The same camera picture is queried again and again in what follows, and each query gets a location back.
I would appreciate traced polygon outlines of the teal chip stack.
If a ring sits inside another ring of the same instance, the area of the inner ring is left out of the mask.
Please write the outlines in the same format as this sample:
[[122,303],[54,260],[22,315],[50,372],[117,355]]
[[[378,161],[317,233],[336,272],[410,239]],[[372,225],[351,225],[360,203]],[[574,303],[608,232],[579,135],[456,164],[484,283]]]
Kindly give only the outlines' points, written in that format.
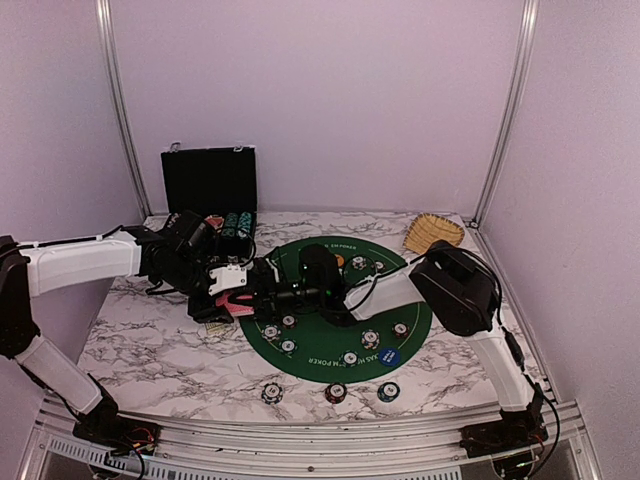
[[384,403],[390,403],[398,398],[401,389],[395,382],[384,382],[377,389],[377,397]]

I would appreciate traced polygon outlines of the red playing card deck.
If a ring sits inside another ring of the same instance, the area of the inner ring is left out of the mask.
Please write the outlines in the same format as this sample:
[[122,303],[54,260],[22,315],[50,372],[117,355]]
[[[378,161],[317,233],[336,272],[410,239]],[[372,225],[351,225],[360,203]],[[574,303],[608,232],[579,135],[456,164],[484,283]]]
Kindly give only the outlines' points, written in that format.
[[231,292],[224,292],[215,299],[215,307],[221,319],[237,319],[255,314],[251,295],[235,295]]

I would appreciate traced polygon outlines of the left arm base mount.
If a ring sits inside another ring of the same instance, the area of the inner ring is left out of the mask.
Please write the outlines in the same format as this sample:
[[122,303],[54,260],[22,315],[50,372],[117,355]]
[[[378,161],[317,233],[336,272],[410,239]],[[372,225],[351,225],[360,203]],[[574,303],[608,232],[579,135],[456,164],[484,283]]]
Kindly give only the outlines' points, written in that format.
[[131,449],[142,455],[152,455],[157,446],[161,428],[158,424],[131,418],[121,418],[114,433],[97,433],[89,427],[76,423],[73,435],[77,438],[109,446],[114,456],[124,455]]

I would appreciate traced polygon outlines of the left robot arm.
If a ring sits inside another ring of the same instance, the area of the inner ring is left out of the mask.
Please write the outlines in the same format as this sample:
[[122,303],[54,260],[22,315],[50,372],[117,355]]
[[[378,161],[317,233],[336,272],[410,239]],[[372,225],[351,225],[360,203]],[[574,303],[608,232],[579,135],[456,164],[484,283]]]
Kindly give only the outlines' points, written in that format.
[[56,345],[45,309],[53,306],[64,332],[87,327],[117,277],[143,277],[188,296],[200,310],[222,292],[247,283],[245,267],[216,265],[216,231],[185,212],[161,230],[119,226],[105,234],[43,242],[1,239],[1,355],[56,394],[76,418],[77,433],[106,445],[125,442],[145,425],[127,420],[116,400]]

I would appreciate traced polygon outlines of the white chips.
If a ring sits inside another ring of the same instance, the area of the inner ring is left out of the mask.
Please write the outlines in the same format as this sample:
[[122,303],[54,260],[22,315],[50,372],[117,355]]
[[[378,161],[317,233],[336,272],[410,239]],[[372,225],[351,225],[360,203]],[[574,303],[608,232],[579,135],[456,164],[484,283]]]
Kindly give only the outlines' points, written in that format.
[[380,345],[380,334],[375,330],[365,330],[361,334],[361,344],[365,350],[376,350]]
[[280,339],[281,330],[277,325],[269,324],[263,328],[261,336],[268,342],[275,342]]
[[364,270],[368,266],[368,260],[365,256],[357,255],[351,258],[351,267],[355,270]]

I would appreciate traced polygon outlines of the red black chip stack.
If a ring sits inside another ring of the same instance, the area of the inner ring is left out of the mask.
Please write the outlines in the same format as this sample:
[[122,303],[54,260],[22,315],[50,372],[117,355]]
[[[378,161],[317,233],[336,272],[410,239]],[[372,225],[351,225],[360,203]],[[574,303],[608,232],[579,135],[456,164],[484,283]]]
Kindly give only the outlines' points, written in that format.
[[339,404],[343,402],[346,395],[346,385],[339,382],[329,384],[324,390],[325,399],[331,404]]

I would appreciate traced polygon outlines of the blue small blind button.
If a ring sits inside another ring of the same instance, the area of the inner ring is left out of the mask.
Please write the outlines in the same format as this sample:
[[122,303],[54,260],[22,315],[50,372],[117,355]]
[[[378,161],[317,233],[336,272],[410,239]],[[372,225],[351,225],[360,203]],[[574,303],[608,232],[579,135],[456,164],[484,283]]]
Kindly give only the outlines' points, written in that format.
[[384,348],[378,353],[378,361],[385,367],[395,368],[401,363],[401,352],[392,347]]

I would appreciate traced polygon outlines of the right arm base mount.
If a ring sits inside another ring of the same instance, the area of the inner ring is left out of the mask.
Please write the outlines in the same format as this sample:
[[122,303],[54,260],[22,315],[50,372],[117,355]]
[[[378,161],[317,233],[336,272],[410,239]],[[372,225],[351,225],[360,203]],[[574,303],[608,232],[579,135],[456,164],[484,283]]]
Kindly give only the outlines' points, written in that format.
[[459,445],[469,458],[508,452],[535,445],[549,438],[544,427],[528,429],[523,424],[512,425],[504,421],[465,426],[460,433]]

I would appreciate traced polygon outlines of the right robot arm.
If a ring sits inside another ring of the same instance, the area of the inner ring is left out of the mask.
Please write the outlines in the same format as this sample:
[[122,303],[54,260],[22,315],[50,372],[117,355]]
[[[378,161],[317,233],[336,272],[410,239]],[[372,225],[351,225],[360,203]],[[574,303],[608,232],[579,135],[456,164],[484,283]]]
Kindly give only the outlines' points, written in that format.
[[502,446],[515,448],[541,428],[544,394],[501,323],[498,278],[472,252],[439,240],[408,264],[349,285],[335,255],[310,244],[299,252],[298,275],[291,281],[279,263],[258,258],[247,287],[231,298],[251,307],[258,320],[316,314],[341,333],[385,312],[426,304],[448,332],[471,346],[496,390],[501,418],[479,430],[495,429]]

